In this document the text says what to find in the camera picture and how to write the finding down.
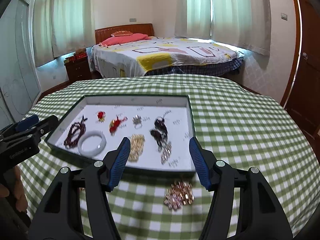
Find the person's left hand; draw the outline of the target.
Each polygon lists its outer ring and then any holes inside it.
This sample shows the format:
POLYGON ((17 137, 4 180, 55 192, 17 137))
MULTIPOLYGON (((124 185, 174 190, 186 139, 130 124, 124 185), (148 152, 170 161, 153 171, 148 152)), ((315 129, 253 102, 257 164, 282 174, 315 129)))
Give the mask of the person's left hand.
POLYGON ((14 174, 15 174, 15 179, 14 179, 14 187, 12 190, 12 193, 14 194, 16 198, 16 209, 19 212, 27 212, 27 199, 24 193, 24 187, 21 181, 21 170, 18 166, 14 167, 14 174))

